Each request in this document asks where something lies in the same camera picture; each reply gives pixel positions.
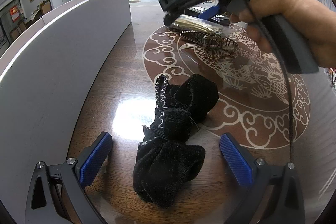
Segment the person right hand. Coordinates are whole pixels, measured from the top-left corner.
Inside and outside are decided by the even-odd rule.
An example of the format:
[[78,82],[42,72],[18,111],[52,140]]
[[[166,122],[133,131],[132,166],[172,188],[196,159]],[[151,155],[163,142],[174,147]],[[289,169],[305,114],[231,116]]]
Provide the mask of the person right hand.
[[317,0],[251,0],[254,16],[281,14],[306,37],[320,67],[335,68],[336,13]]

